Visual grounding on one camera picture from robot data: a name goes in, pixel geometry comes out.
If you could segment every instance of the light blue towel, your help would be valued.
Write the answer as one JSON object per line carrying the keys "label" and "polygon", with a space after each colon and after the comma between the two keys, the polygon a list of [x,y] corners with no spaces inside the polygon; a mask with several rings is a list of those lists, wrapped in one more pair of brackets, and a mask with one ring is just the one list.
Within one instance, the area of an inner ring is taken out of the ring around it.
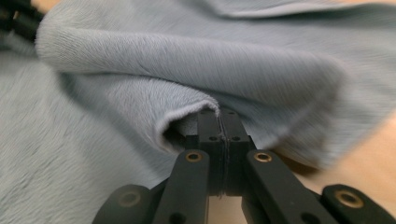
{"label": "light blue towel", "polygon": [[391,5],[63,0],[40,61],[0,36],[0,223],[91,223],[114,189],[169,175],[163,133],[194,133],[203,108],[324,168],[396,105]]}

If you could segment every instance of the fuzzy fabric texture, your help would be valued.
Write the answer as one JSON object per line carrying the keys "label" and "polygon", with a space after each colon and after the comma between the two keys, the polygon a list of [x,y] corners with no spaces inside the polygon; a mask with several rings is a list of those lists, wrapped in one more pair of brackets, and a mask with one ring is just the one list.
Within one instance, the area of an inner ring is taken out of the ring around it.
{"label": "fuzzy fabric texture", "polygon": [[63,0],[36,51],[0,37],[0,223],[91,223],[114,189],[168,177],[164,132],[203,108],[324,168],[396,105],[391,5]]}

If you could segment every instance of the fluffy towel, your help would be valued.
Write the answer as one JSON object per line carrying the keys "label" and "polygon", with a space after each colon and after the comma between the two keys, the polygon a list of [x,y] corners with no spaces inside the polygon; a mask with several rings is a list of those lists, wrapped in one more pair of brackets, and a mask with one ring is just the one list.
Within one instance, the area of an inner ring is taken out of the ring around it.
{"label": "fluffy towel", "polygon": [[91,223],[153,187],[166,130],[236,110],[258,148],[329,167],[396,105],[396,7],[319,0],[63,0],[0,39],[0,223]]}

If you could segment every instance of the wooden table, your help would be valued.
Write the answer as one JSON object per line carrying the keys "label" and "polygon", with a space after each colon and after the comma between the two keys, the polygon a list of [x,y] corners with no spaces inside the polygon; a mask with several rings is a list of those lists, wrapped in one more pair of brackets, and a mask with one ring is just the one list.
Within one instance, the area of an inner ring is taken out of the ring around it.
{"label": "wooden table", "polygon": [[[59,0],[32,0],[45,12]],[[346,0],[373,2],[373,0]],[[292,161],[287,164],[310,189],[321,192],[323,186],[346,184],[366,193],[396,217],[396,112],[373,130],[364,141],[350,150],[334,167],[317,171]],[[210,198],[209,223],[246,223],[240,208],[240,198]]]}

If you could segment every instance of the fabric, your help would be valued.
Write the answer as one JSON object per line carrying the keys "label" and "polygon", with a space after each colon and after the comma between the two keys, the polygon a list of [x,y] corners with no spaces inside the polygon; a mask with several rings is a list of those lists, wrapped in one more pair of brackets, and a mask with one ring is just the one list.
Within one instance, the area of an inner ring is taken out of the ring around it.
{"label": "fabric", "polygon": [[0,35],[0,223],[91,223],[114,189],[169,176],[164,133],[203,108],[331,167],[395,108],[395,26],[380,4],[63,0],[36,52]]}

